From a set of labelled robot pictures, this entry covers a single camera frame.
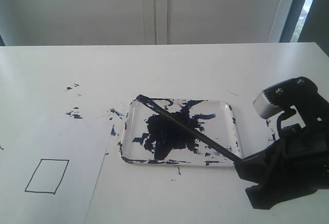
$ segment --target paint palette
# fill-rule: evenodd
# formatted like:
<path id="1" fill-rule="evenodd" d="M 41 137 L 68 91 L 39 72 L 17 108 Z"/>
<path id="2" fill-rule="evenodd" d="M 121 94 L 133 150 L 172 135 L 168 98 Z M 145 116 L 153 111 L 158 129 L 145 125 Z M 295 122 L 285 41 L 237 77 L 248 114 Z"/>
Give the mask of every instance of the paint palette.
<path id="1" fill-rule="evenodd" d="M 196 130 L 242 157 L 232 107 L 223 101 L 152 99 Z M 127 114 L 121 157 L 128 163 L 233 166 L 210 146 L 134 100 Z"/>

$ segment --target drawn rectangle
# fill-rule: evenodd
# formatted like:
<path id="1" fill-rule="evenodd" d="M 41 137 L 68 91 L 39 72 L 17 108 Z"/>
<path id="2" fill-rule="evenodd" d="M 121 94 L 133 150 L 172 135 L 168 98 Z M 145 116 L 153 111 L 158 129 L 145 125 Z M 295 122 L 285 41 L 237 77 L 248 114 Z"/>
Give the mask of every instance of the drawn rectangle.
<path id="1" fill-rule="evenodd" d="M 41 159 L 25 192 L 55 194 L 66 172 L 69 160 Z"/>

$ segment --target white paper sheet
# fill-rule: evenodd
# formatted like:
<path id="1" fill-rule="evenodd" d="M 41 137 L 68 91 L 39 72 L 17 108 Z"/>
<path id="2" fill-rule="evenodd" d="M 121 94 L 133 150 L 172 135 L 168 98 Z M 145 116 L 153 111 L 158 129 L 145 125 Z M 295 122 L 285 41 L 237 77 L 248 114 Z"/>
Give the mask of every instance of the white paper sheet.
<path id="1" fill-rule="evenodd" d="M 83 224 L 112 126 L 52 118 L 26 129 L 0 160 L 0 223 Z"/>

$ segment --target paintbrush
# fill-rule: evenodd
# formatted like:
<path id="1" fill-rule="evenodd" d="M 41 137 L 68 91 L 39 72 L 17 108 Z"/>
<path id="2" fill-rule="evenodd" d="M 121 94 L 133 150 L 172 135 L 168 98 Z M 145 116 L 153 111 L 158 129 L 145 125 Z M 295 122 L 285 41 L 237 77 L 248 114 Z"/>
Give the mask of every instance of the paintbrush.
<path id="1" fill-rule="evenodd" d="M 223 156 L 226 158 L 230 159 L 234 163 L 240 162 L 242 159 L 232 153 L 231 151 L 225 149 L 223 146 L 220 144 L 216 143 L 212 139 L 208 138 L 206 135 L 203 133 L 197 131 L 193 127 L 191 127 L 189 124 L 186 122 L 182 121 L 181 119 L 178 119 L 174 115 L 172 115 L 170 112 L 164 110 L 162 107 L 160 107 L 158 104 L 156 104 L 151 98 L 148 98 L 143 95 L 139 95 L 137 98 L 137 101 L 151 109 L 152 111 L 156 112 L 157 114 L 161 115 L 165 119 L 169 120 L 170 122 L 174 123 L 175 125 L 179 126 L 181 129 L 183 129 L 186 133 L 190 134 L 194 138 L 199 139 L 201 142 L 205 143 L 206 145 L 209 145 L 212 147 L 214 150 L 218 151 L 221 153 Z"/>

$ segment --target white table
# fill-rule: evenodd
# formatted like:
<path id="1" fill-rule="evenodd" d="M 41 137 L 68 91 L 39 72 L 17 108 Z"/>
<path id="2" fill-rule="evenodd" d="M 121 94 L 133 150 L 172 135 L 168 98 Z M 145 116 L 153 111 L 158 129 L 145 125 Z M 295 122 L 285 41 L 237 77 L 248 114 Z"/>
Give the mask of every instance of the white table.
<path id="1" fill-rule="evenodd" d="M 275 129 L 252 102 L 266 87 L 305 76 L 329 100 L 329 59 L 314 43 L 0 48 L 0 145 L 43 117 L 64 117 L 78 106 L 84 119 L 125 113 L 138 95 L 213 99 L 235 112 L 245 156 L 265 148 Z M 74 83 L 80 86 L 71 90 Z M 329 191 L 254 210 L 252 183 L 234 168 L 135 165 L 121 160 L 110 139 L 86 223 L 328 223 Z"/>

